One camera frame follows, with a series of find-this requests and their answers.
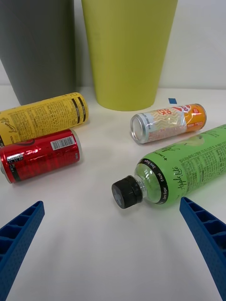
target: plastic bottle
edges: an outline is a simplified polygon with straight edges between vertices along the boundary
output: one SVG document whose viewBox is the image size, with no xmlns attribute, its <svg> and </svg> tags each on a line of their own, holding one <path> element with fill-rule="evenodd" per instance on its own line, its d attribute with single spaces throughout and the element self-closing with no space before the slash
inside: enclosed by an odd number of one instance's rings
<svg viewBox="0 0 226 301">
<path fill-rule="evenodd" d="M 143 199 L 165 204 L 181 198 L 226 171 L 226 125 L 144 156 L 135 175 L 114 183 L 121 208 Z"/>
<path fill-rule="evenodd" d="M 154 103 L 178 0 L 82 0 L 100 105 L 136 111 Z"/>
</svg>

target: can top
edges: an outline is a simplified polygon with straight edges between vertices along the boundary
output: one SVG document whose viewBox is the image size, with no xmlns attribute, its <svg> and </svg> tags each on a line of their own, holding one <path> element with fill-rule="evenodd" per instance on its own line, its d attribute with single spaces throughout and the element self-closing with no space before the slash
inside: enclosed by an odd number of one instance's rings
<svg viewBox="0 0 226 301">
<path fill-rule="evenodd" d="M 76 143 L 78 145 L 78 149 L 79 149 L 79 157 L 80 157 L 80 160 L 82 159 L 82 148 L 81 148 L 81 143 L 80 143 L 80 140 L 78 138 L 78 135 L 76 134 L 76 132 L 70 128 L 70 131 L 73 133 L 74 137 L 75 137 L 75 140 L 76 140 Z"/>
<path fill-rule="evenodd" d="M 131 119 L 130 130 L 135 141 L 139 143 L 145 142 L 145 125 L 138 114 L 134 115 Z"/>
</svg>

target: black bottle cap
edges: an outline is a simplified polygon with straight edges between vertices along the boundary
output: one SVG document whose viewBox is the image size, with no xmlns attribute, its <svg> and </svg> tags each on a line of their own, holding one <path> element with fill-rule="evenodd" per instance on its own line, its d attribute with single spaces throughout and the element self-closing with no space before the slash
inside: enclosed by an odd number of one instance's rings
<svg viewBox="0 0 226 301">
<path fill-rule="evenodd" d="M 143 199 L 142 191 L 134 177 L 128 177 L 112 185 L 112 193 L 116 203 L 122 209 L 140 203 Z"/>
</svg>

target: yellow can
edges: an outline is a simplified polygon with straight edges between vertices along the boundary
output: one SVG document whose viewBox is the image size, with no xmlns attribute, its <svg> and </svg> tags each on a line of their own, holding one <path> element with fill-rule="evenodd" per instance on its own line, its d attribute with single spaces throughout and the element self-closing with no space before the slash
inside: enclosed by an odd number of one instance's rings
<svg viewBox="0 0 226 301">
<path fill-rule="evenodd" d="M 0 112 L 0 146 L 77 126 L 89 118 L 85 99 L 66 94 Z"/>
</svg>

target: red can label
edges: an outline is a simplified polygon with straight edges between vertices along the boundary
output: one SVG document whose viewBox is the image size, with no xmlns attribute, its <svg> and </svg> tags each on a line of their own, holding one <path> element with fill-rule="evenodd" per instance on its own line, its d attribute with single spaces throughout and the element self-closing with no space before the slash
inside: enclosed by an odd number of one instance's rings
<svg viewBox="0 0 226 301">
<path fill-rule="evenodd" d="M 71 130 L 15 143 L 0 149 L 1 164 L 11 183 L 78 162 L 78 138 Z"/>
</svg>

